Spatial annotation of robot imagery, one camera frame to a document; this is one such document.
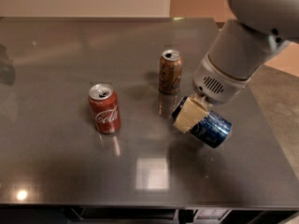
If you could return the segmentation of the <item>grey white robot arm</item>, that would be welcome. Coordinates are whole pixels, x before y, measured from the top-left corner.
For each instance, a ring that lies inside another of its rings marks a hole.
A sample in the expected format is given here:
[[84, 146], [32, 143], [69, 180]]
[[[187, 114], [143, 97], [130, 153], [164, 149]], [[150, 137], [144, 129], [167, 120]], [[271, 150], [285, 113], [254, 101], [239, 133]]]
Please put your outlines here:
[[193, 74], [174, 126], [188, 132], [210, 107], [234, 99], [258, 68], [299, 40], [299, 0], [227, 0], [228, 20]]

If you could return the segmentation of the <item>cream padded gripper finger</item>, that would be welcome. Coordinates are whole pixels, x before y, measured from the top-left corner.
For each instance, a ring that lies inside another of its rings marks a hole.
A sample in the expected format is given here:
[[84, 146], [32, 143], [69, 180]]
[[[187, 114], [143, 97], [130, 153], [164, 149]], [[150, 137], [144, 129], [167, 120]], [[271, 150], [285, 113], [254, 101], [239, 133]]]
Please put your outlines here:
[[211, 104], [204, 95], [194, 94], [189, 96], [178, 112], [174, 126], [182, 133], [188, 132], [193, 126], [209, 113]]

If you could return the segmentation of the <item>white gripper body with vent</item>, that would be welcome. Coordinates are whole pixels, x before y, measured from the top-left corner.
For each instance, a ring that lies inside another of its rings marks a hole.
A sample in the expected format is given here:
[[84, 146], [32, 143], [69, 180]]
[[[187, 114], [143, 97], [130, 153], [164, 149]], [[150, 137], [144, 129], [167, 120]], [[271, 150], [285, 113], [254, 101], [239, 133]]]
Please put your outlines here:
[[206, 55], [193, 74], [193, 90], [213, 105], [222, 105], [233, 100], [247, 85], [240, 80], [225, 75]]

